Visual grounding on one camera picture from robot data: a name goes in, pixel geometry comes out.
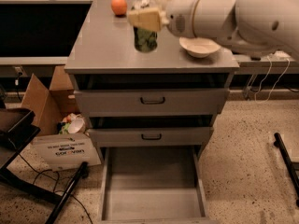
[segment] floor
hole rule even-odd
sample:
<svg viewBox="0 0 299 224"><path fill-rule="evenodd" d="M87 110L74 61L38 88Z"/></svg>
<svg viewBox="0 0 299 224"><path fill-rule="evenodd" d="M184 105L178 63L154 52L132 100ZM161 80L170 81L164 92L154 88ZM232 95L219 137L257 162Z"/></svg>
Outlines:
<svg viewBox="0 0 299 224"><path fill-rule="evenodd" d="M298 127L298 93L274 93L266 102L245 101L239 92L231 93L199 161L211 219L221 224L299 223L295 190L280 153L273 146L274 133L279 132L292 160L299 161ZM49 168L30 145L21 155L39 172ZM36 172L20 157L9 170L28 182L35 181ZM60 172L55 190L63 189L73 173ZM51 171L45 174L56 178ZM97 223L101 179L102 166L91 167L89 176L80 180L73 192L93 223ZM40 176L36 184L53 189L55 181ZM0 200L1 224L44 223L53 207L2 185ZM71 198L55 223L91 221L78 201Z"/></svg>

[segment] black handle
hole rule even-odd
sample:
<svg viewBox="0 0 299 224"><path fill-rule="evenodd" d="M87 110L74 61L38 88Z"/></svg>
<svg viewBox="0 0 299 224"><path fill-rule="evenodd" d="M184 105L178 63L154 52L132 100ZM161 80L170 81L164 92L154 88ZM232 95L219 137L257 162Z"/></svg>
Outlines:
<svg viewBox="0 0 299 224"><path fill-rule="evenodd" d="M160 140L162 139L162 135L159 134L141 134L141 138L143 140Z"/></svg>
<svg viewBox="0 0 299 224"><path fill-rule="evenodd" d="M143 105L160 105L165 103L165 97L162 97L160 100L146 100L143 97L140 97L140 102Z"/></svg>

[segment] white bowl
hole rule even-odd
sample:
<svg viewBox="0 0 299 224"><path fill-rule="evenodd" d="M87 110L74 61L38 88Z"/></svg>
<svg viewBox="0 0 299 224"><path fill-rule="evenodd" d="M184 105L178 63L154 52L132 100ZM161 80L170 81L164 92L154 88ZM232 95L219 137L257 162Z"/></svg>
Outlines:
<svg viewBox="0 0 299 224"><path fill-rule="evenodd" d="M71 124L68 126L69 133L84 133L86 129L84 119L74 119Z"/></svg>
<svg viewBox="0 0 299 224"><path fill-rule="evenodd" d="M216 42L206 38L179 39L179 44L193 57L204 58L221 48Z"/></svg>

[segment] orange ball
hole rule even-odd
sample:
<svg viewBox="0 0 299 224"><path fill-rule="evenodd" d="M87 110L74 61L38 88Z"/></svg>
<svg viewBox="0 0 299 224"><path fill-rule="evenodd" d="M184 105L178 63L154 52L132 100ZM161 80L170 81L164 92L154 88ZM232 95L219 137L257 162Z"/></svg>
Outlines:
<svg viewBox="0 0 299 224"><path fill-rule="evenodd" d="M125 0L112 0L111 8L115 15L121 16L127 12L127 2Z"/></svg>

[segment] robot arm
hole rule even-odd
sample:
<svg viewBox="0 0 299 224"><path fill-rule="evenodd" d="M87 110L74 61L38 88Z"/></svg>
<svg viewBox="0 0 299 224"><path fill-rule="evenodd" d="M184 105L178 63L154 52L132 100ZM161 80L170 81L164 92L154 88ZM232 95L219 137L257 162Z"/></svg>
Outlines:
<svg viewBox="0 0 299 224"><path fill-rule="evenodd" d="M277 49L299 61L299 0L154 0L129 12L141 28L210 38L232 51L261 57Z"/></svg>

